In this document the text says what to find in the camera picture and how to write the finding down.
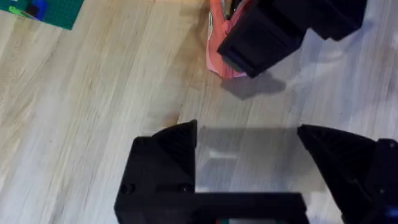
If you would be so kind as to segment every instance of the wood grain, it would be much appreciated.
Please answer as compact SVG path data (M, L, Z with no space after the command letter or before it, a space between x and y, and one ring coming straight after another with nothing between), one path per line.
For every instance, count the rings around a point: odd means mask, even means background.
M341 223L302 123L397 138L398 2L341 42L308 32L254 80L205 67L203 1L86 0L72 31L0 12L0 223L116 223L136 136L197 119L197 190L301 191Z

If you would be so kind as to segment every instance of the green lego brick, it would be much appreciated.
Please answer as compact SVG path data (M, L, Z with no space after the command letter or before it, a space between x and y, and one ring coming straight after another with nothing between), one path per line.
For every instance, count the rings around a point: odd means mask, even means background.
M9 6L12 0L0 0L0 9L9 12ZM73 24L79 14L83 0L45 0L47 8L44 12L43 22L72 29ZM18 0L14 2L18 9L26 9L28 0Z

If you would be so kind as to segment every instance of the green lego baseplate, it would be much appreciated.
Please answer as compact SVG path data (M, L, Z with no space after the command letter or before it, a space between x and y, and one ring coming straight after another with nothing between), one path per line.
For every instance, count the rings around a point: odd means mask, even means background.
M72 29L83 0L44 0L47 7L42 22L46 22L64 29ZM0 0L0 9L10 12L10 5L20 10L26 9L30 0Z

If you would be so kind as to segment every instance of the black plastic part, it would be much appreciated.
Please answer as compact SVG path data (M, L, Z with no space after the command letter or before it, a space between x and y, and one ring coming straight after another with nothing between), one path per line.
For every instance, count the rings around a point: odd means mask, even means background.
M341 40L358 30L367 0L253 0L218 48L227 64L256 77L302 44L307 29Z
M295 52L305 32L281 13L255 1L218 48L218 53L255 77Z
M398 143L303 125L298 136L348 224L398 223Z
M300 194L196 194L197 122L134 140L114 210L120 224L214 224L223 218L308 224Z

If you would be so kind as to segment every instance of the red object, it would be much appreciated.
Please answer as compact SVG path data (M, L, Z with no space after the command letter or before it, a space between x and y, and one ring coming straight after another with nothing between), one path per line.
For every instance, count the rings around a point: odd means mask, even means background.
M209 38L206 46L206 65L209 70L217 73L221 78L235 78L246 76L245 73L239 73L224 63L221 55L217 52L218 47L229 34L233 26L244 15L245 8L252 0L243 0L230 20L225 19L224 9L221 5L222 0L210 0L210 10L212 13L212 21Z

